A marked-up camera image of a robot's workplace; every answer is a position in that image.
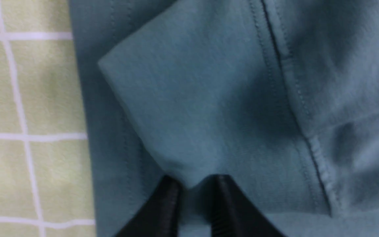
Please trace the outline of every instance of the teal fabric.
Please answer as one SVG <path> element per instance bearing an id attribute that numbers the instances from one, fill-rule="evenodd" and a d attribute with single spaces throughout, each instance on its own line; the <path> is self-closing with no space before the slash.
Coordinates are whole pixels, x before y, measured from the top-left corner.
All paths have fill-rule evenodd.
<path id="1" fill-rule="evenodd" d="M 181 236 L 209 236 L 215 173 L 288 235 L 379 233 L 378 0 L 70 0 L 70 10 L 99 237 L 165 173 L 187 188 Z"/>

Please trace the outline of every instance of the seam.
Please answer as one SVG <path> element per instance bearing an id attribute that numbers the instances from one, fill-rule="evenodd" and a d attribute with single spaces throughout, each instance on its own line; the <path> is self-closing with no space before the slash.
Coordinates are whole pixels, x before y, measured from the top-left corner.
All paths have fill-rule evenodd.
<path id="1" fill-rule="evenodd" d="M 145 198 L 149 197 L 148 191 L 147 191 L 147 180 L 146 180 L 146 166 L 143 161 L 144 157 L 144 144 L 141 141 L 140 138 L 138 138 L 138 156 L 139 156 L 139 161 L 140 161 L 140 169 L 141 169 L 141 188 L 143 191 L 143 195 Z"/>
<path id="2" fill-rule="evenodd" d="M 131 184 L 131 165 L 129 163 L 129 144 L 128 144 L 128 136 L 127 136 L 127 119 L 126 115 L 122 114 L 121 116 L 122 120 L 122 147 L 123 147 L 123 153 L 124 153 L 124 158 L 125 158 L 125 165 L 126 165 L 126 189 L 128 190 L 128 203 L 129 203 L 129 211 L 130 213 L 132 212 L 132 207 L 133 207 L 133 195 L 132 195 L 132 184 Z"/>
<path id="3" fill-rule="evenodd" d="M 116 43 L 116 28 L 115 28 L 115 16 L 114 16 L 114 13 L 115 13 L 115 2 L 114 2 L 114 0 L 111 0 L 110 8 L 111 8 L 112 38 L 113 38 L 113 43 L 115 44 Z"/>
<path id="4" fill-rule="evenodd" d="M 126 5 L 126 9 L 128 10 L 128 27 L 129 27 L 129 34 L 132 33 L 132 30 L 134 30 L 134 24 L 132 23 L 132 3 L 131 3 L 132 0 L 128 0 L 127 2 L 127 5 Z"/>
<path id="5" fill-rule="evenodd" d="M 294 64 L 294 62 L 293 62 L 293 50 L 292 50 L 292 48 L 289 45 L 289 42 L 287 40 L 286 28 L 282 22 L 282 18 L 281 18 L 281 14 L 280 14 L 280 8 L 278 7 L 278 3 L 275 3 L 275 9 L 276 9 L 276 14 L 277 14 L 279 21 L 280 21 L 279 25 L 282 29 L 284 44 L 286 45 L 287 50 L 289 52 L 289 56 L 287 59 L 289 60 L 290 64 L 293 66 L 293 64 Z M 306 114 L 307 119 L 309 121 L 311 121 L 311 113 L 310 113 L 310 110 L 308 109 L 308 107 L 305 103 L 304 96 L 302 94 L 301 87 L 299 84 L 299 78 L 295 75 L 294 79 L 295 79 L 296 93 L 297 93 L 297 95 L 301 101 L 303 111 Z M 321 147 L 320 147 L 320 141 L 316 138 L 313 138 L 313 137 L 309 138 L 309 137 L 305 136 L 305 134 L 303 134 L 302 130 L 301 130 L 301 133 L 309 144 L 312 160 L 317 167 L 319 179 L 324 186 L 325 193 L 327 195 L 328 200 L 330 200 L 332 203 L 337 204 L 338 207 L 341 209 L 340 198 L 339 198 L 337 192 L 334 190 L 333 179 L 330 175 L 330 172 L 328 170 L 328 166 L 325 162 L 325 159 L 323 159 L 323 154 L 321 152 Z M 332 207 L 331 213 L 332 213 L 332 215 L 334 215 L 335 213 L 337 213 L 337 210 L 335 210 L 335 208 Z"/>
<path id="6" fill-rule="evenodd" d="M 88 12 L 85 14 L 85 16 L 90 17 L 90 19 L 96 19 L 95 18 L 96 13 L 95 13 L 94 9 L 96 9 L 96 5 L 95 5 L 95 2 L 92 1 L 91 4 L 90 4 L 90 6 L 89 6 Z M 99 24 L 99 22 L 96 21 L 96 20 L 90 21 L 88 23 L 88 25 L 89 25 L 88 26 L 89 31 L 87 31 L 87 34 L 89 34 L 91 32 L 90 29 L 97 29 L 97 27 L 95 26 L 96 24 L 97 25 Z"/>
<path id="7" fill-rule="evenodd" d="M 251 2 L 252 12 L 253 12 L 253 14 L 255 14 L 255 11 L 254 11 L 254 8 L 253 8 L 253 4 L 252 4 L 252 0 L 250 0 L 250 2 Z M 261 4 L 263 6 L 263 10 L 264 10 L 264 13 L 265 13 L 265 18 L 267 20 L 267 27 L 269 29 L 269 33 L 270 33 L 271 37 L 273 38 L 275 36 L 273 35 L 272 29 L 271 29 L 271 22 L 270 22 L 270 19 L 269 19 L 269 16 L 268 16 L 268 12 L 266 10 L 266 4 L 265 4 L 264 0 L 261 0 Z M 259 33 L 259 27 L 257 27 L 257 36 L 259 38 L 261 47 L 264 48 L 264 45 L 263 45 L 263 42 L 261 40 L 261 36 L 260 36 L 260 33 Z M 282 113 L 283 107 L 280 106 L 280 103 L 279 103 L 279 100 L 278 100 L 278 96 L 277 96 L 277 90 L 276 90 L 276 87 L 275 87 L 275 79 L 272 77 L 271 69 L 270 69 L 270 66 L 269 66 L 268 59 L 266 58 L 266 52 L 265 52 L 264 49 L 263 49 L 263 55 L 264 55 L 265 63 L 266 63 L 266 66 L 267 66 L 268 78 L 269 78 L 269 81 L 270 81 L 270 85 L 272 87 L 272 93 L 273 93 L 273 96 L 274 96 L 274 99 L 275 99 L 275 104 L 278 105 L 278 112 L 280 113 L 280 115 L 284 116 L 283 113 Z M 289 126 L 288 123 L 287 123 L 286 118 L 284 118 L 283 122 L 287 126 Z M 296 146 L 296 141 L 293 138 L 291 138 L 290 141 L 291 141 L 293 147 L 295 148 L 296 153 L 298 153 L 298 157 L 300 159 L 300 164 L 301 164 L 301 172 L 302 172 L 302 175 L 304 177 L 304 181 L 307 183 L 307 188 L 308 188 L 309 194 L 311 195 L 311 199 L 312 199 L 312 202 L 313 202 L 313 205 L 314 205 L 313 209 L 314 209 L 314 211 L 316 211 L 318 209 L 318 201 L 317 201 L 317 197 L 316 197 L 315 193 L 312 191 L 311 179 L 308 176 L 308 172 L 307 172 L 307 167 L 306 167 L 305 161 L 301 157 L 301 153 L 300 153 L 298 147 Z"/>

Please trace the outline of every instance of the black plastic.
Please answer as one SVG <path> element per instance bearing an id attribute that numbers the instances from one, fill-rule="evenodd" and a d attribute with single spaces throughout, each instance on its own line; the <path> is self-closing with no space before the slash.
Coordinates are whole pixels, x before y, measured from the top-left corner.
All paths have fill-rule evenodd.
<path id="1" fill-rule="evenodd" d="M 212 237 L 284 237 L 229 175 L 215 175 Z"/>
<path id="2" fill-rule="evenodd" d="M 165 176 L 153 195 L 116 237 L 177 237 L 182 186 Z"/>

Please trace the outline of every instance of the white grid line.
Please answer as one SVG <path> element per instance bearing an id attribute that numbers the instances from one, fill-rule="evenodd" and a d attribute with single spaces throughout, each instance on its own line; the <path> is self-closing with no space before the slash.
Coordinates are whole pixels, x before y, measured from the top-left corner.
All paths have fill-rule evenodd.
<path id="1" fill-rule="evenodd" d="M 77 225 L 95 225 L 94 219 L 75 219 L 69 222 L 53 223 L 53 222 L 41 222 L 39 220 L 18 218 L 18 217 L 4 217 L 0 216 L 0 223 L 16 223 L 25 225 L 35 225 L 40 227 L 41 225 L 46 228 L 65 229 Z"/>
<path id="2" fill-rule="evenodd" d="M 0 32 L 0 41 L 4 40 L 71 40 L 70 32 Z"/>
<path id="3" fill-rule="evenodd" d="M 49 143 L 63 140 L 86 140 L 87 134 L 85 133 L 58 133 L 50 135 L 26 135 L 19 133 L 0 133 L 0 140 L 12 141 L 30 141 Z"/>
<path id="4" fill-rule="evenodd" d="M 4 26 L 4 18 L 2 15 L 2 9 L 1 9 L 1 2 L 0 2 L 0 33 L 1 33 L 1 41 L 4 45 L 6 57 L 8 60 L 9 65 L 9 74 L 11 76 L 11 84 L 12 84 L 12 91 L 14 94 L 14 101 L 16 104 L 16 109 L 19 117 L 19 123 L 21 125 L 22 134 L 27 134 L 27 120 L 25 119 L 25 113 L 24 108 L 22 105 L 21 100 L 21 93 L 19 91 L 19 84 L 18 84 L 18 78 L 17 78 L 17 70 L 16 70 L 16 63 L 14 58 L 14 53 L 11 49 L 11 44 L 9 43 L 8 39 L 6 38 L 5 34 L 5 26 Z M 36 175 L 34 173 L 34 165 L 33 165 L 33 158 L 31 156 L 31 148 L 30 148 L 30 142 L 24 141 L 24 150 L 25 150 L 25 157 L 27 159 L 27 167 L 28 171 L 30 173 L 30 182 L 31 182 L 31 189 L 33 192 L 33 201 L 34 201 L 34 207 L 36 209 L 37 218 L 39 220 L 39 234 L 40 237 L 46 237 L 46 230 L 43 225 L 43 211 L 40 206 L 40 197 L 39 197 L 39 188 L 37 187 L 37 180 Z"/>

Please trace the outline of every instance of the stitching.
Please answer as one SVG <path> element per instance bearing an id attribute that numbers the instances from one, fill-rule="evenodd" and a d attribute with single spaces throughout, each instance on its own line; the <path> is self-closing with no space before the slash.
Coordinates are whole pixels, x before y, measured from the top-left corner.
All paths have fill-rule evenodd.
<path id="1" fill-rule="evenodd" d="M 131 184 L 131 165 L 129 163 L 129 144 L 128 144 L 128 136 L 127 136 L 127 120 L 126 115 L 121 115 L 122 120 L 122 138 L 123 138 L 123 152 L 125 156 L 125 165 L 126 165 L 126 189 L 128 189 L 128 197 L 129 197 L 129 211 L 132 212 L 132 184 Z"/>
<path id="2" fill-rule="evenodd" d="M 129 33 L 132 33 L 132 30 L 134 29 L 134 24 L 132 23 L 132 3 L 131 0 L 128 0 L 128 3 L 126 5 L 126 8 L 128 9 L 128 26 L 129 26 Z"/>
<path id="3" fill-rule="evenodd" d="M 255 25 L 255 28 L 257 29 L 257 38 L 258 38 L 258 42 L 261 46 L 261 50 L 263 52 L 263 57 L 264 57 L 264 62 L 266 64 L 266 67 L 267 67 L 267 79 L 268 81 L 270 82 L 270 85 L 272 87 L 272 92 L 273 92 L 273 97 L 275 99 L 275 101 L 277 100 L 277 92 L 276 92 L 276 87 L 275 87 L 275 84 L 274 84 L 274 80 L 272 78 L 272 73 L 271 73 L 271 68 L 270 68 L 270 62 L 269 62 L 269 59 L 267 57 L 267 54 L 264 50 L 264 43 L 261 39 L 261 35 L 260 35 L 260 27 L 259 27 L 259 23 L 258 23 L 258 19 L 257 19 L 257 11 L 255 10 L 255 7 L 254 7 L 254 3 L 252 2 L 252 0 L 249 0 L 249 5 L 250 5 L 250 9 L 251 9 L 251 14 L 253 15 L 253 19 L 254 19 L 254 25 Z"/>
<path id="4" fill-rule="evenodd" d="M 112 37 L 114 43 L 116 43 L 116 28 L 115 28 L 115 4 L 114 0 L 111 0 L 111 27 L 112 27 Z"/>
<path id="5" fill-rule="evenodd" d="M 249 4 L 250 4 L 250 8 L 251 8 L 251 13 L 253 15 L 254 24 L 255 24 L 255 27 L 257 29 L 258 41 L 259 41 L 259 44 L 260 44 L 262 52 L 263 52 L 264 62 L 265 62 L 266 67 L 267 67 L 267 77 L 268 77 L 268 81 L 269 81 L 271 89 L 272 89 L 273 98 L 274 98 L 275 104 L 278 105 L 278 111 L 281 112 L 282 108 L 281 108 L 280 104 L 278 103 L 279 100 L 278 100 L 278 97 L 277 97 L 277 89 L 275 87 L 275 80 L 272 77 L 272 72 L 271 72 L 271 68 L 270 68 L 269 59 L 268 59 L 267 54 L 265 52 L 264 43 L 263 43 L 261 35 L 260 35 L 260 29 L 259 29 L 259 25 L 258 25 L 258 19 L 256 17 L 257 13 L 255 11 L 254 4 L 253 4 L 252 0 L 249 0 Z M 263 1 L 261 1 L 261 4 L 264 7 L 264 11 L 266 11 L 265 3 Z M 297 151 L 297 153 L 298 153 L 298 155 L 300 157 L 300 151 L 298 150 L 298 148 L 296 147 L 296 145 L 294 145 L 294 147 L 295 147 L 295 149 L 296 149 L 296 151 Z M 311 180 L 310 180 L 309 176 L 307 175 L 306 165 L 305 165 L 304 160 L 302 158 L 300 160 L 301 160 L 302 174 L 304 175 L 305 181 L 308 184 L 308 190 L 309 190 L 309 192 L 311 194 L 312 201 L 314 203 L 314 210 L 317 210 L 318 202 L 317 202 L 317 198 L 316 198 L 315 194 L 312 192 Z"/>
<path id="6" fill-rule="evenodd" d="M 278 18 L 280 20 L 280 27 L 281 27 L 282 32 L 283 32 L 284 43 L 285 43 L 285 45 L 286 45 L 286 47 L 287 47 L 287 49 L 289 51 L 289 59 L 293 63 L 292 48 L 291 48 L 291 46 L 288 43 L 289 41 L 287 40 L 286 27 L 282 23 L 282 18 L 281 18 L 281 15 L 280 15 L 280 8 L 278 7 L 277 3 L 275 3 L 275 8 L 276 8 L 277 16 L 278 16 Z M 295 87 L 296 87 L 296 92 L 298 93 L 299 99 L 301 100 L 302 107 L 304 108 L 305 114 L 308 116 L 308 119 L 311 119 L 310 111 L 307 108 L 307 105 L 306 105 L 305 100 L 304 100 L 304 96 L 302 95 L 302 91 L 301 91 L 301 87 L 299 85 L 299 78 L 298 77 L 295 77 Z"/>
<path id="7" fill-rule="evenodd" d="M 148 198 L 148 190 L 147 190 L 147 181 L 146 181 L 146 173 L 145 173 L 145 165 L 143 161 L 144 156 L 144 145 L 140 138 L 138 138 L 138 156 L 140 161 L 140 168 L 141 168 L 141 185 L 143 190 L 144 197 Z"/>
<path id="8" fill-rule="evenodd" d="M 281 18 L 281 14 L 280 14 L 280 8 L 278 7 L 277 3 L 275 3 L 275 9 L 276 9 L 276 14 L 280 20 L 280 27 L 281 27 L 282 32 L 283 32 L 284 43 L 285 43 L 285 45 L 288 49 L 288 52 L 289 52 L 288 59 L 290 60 L 291 64 L 294 64 L 294 62 L 293 62 L 293 50 L 288 43 L 286 28 L 282 22 L 282 18 Z M 311 120 L 312 119 L 311 113 L 310 113 L 310 111 L 309 111 L 309 109 L 305 103 L 304 96 L 302 94 L 300 83 L 299 83 L 299 78 L 296 76 L 295 76 L 295 87 L 296 87 L 296 93 L 298 94 L 298 97 L 301 101 L 304 113 L 306 114 L 307 119 Z M 332 179 L 330 172 L 328 170 L 328 166 L 327 166 L 325 160 L 321 159 L 321 157 L 323 157 L 323 154 L 322 154 L 322 152 L 320 152 L 320 150 L 321 150 L 320 142 L 318 140 L 316 140 L 316 146 L 317 146 L 316 149 L 317 150 L 314 150 L 313 138 L 308 138 L 305 135 L 303 135 L 303 136 L 305 137 L 307 142 L 310 144 L 309 147 L 310 147 L 310 151 L 311 151 L 312 158 L 313 158 L 312 160 L 314 161 L 315 165 L 317 166 L 319 178 L 320 178 L 321 182 L 324 184 L 326 194 L 327 194 L 329 200 L 336 201 L 336 203 L 341 208 L 340 198 L 339 198 L 337 192 L 334 190 L 334 185 L 333 185 L 334 182 L 333 182 L 333 179 Z"/>

